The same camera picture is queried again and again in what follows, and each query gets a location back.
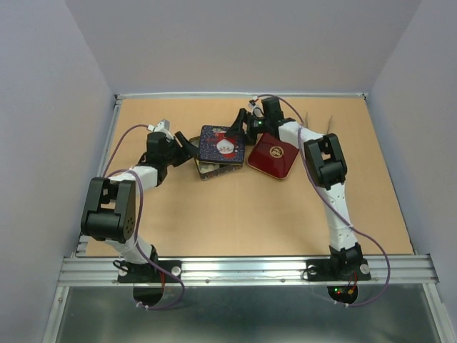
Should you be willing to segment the metal tongs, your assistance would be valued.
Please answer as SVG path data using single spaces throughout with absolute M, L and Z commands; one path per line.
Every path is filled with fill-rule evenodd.
M 304 126 L 318 134 L 326 135 L 333 132 L 333 115 L 311 114 L 306 112 Z

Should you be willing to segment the gold tin lid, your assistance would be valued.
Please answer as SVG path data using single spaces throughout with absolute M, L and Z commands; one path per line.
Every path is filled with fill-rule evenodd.
M 243 136 L 228 136 L 228 130 L 228 126 L 202 126 L 197 159 L 211 164 L 243 164 L 246 150 Z

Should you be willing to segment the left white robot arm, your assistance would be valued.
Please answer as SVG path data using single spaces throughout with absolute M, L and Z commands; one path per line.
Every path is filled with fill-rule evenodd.
M 159 273 L 156 249 L 139 236 L 144 192 L 163 183 L 169 166 L 178 167 L 197 153 L 181 132 L 149 133 L 138 164 L 89 182 L 81 233 L 113 247 L 142 281 L 154 280 Z

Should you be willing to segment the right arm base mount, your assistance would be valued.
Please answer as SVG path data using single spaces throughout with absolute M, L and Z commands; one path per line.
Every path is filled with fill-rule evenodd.
M 370 268 L 364 258 L 361 245 L 355 243 L 351 248 L 337 250 L 329 247 L 329 257 L 308 259 L 303 274 L 310 282 L 349 281 L 357 277 L 358 281 L 371 280 Z

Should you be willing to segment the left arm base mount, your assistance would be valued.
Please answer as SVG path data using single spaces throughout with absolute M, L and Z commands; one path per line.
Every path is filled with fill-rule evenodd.
M 179 259 L 162 260 L 159 259 L 156 248 L 151 247 L 151 260 L 161 268 L 172 273 L 173 276 L 181 278 L 182 262 Z M 157 268 L 151 266 L 148 262 L 145 264 L 132 264 L 119 259 L 113 261 L 113 265 L 118 269 L 117 282 L 119 283 L 177 283 L 172 277 Z

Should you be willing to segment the white round chocolate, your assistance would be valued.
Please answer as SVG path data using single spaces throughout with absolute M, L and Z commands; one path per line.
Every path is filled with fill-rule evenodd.
M 199 170 L 202 174 L 214 172 L 219 169 L 218 164 L 207 164 L 207 163 L 201 163 L 199 164 Z

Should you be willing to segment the square chocolate tin box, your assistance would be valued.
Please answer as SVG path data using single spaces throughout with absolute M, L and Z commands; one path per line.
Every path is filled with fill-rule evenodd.
M 243 166 L 244 159 L 242 159 L 239 164 L 229 164 L 229 161 L 236 157 L 240 149 L 245 149 L 246 146 L 243 139 L 236 137 L 226 138 L 224 133 L 215 134 L 213 139 L 214 147 L 217 149 L 217 152 L 221 158 L 216 162 L 207 162 L 194 159 L 201 181 L 208 181 L 216 177 L 221 177 L 224 174 L 237 171 Z M 199 164 L 201 163 L 218 164 L 219 169 L 210 173 L 202 174 L 199 170 Z

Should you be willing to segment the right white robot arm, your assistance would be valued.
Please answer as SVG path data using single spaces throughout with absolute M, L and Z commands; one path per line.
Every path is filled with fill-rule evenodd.
M 311 185 L 324 203 L 329 230 L 328 259 L 310 260 L 303 271 L 309 281 L 345 280 L 357 274 L 363 264 L 361 245 L 354 234 L 346 203 L 346 160 L 335 134 L 320 134 L 308 127 L 306 117 L 297 120 L 284 116 L 281 104 L 291 104 L 281 97 L 263 94 L 240 109 L 227 131 L 252 142 L 259 134 L 270 134 L 296 147 Z

